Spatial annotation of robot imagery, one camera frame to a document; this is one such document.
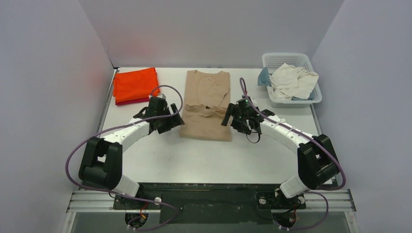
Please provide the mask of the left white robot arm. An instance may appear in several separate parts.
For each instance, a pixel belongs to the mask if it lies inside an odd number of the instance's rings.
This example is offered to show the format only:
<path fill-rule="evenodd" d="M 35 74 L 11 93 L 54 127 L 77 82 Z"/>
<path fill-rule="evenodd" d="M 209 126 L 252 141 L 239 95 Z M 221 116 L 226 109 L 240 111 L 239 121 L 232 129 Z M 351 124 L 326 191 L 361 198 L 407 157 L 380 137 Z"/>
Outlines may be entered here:
<path fill-rule="evenodd" d="M 150 97 L 128 122 L 127 127 L 111 134 L 92 137 L 86 143 L 79 178 L 105 190 L 126 196 L 126 203 L 134 209 L 144 205 L 145 195 L 140 184 L 123 174 L 123 153 L 138 140 L 153 132 L 164 133 L 184 125 L 176 104 L 168 104 L 165 97 Z"/>

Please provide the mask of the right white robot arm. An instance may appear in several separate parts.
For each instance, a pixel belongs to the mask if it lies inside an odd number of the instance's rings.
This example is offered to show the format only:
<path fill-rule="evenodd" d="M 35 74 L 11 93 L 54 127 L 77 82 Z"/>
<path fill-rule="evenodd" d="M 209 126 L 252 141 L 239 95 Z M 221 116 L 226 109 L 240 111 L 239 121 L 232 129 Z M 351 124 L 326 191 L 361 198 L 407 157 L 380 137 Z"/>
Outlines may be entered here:
<path fill-rule="evenodd" d="M 338 160 L 330 139 L 321 134 L 305 133 L 286 123 L 270 110 L 253 108 L 249 97 L 230 103 L 221 125 L 230 125 L 239 133 L 266 135 L 297 156 L 297 174 L 284 181 L 275 194 L 275 203 L 287 208 L 294 197 L 316 190 L 340 173 Z"/>

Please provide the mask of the beige t shirt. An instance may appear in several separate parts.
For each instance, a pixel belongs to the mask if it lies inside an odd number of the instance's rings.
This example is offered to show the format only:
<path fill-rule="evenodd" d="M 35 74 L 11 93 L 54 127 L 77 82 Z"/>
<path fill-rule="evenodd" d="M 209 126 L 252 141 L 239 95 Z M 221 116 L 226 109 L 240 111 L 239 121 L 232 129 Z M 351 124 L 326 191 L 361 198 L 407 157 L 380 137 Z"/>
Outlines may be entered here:
<path fill-rule="evenodd" d="M 201 140 L 231 141 L 231 130 L 221 123 L 231 97 L 230 74 L 187 72 L 184 109 L 184 125 L 179 136 Z"/>

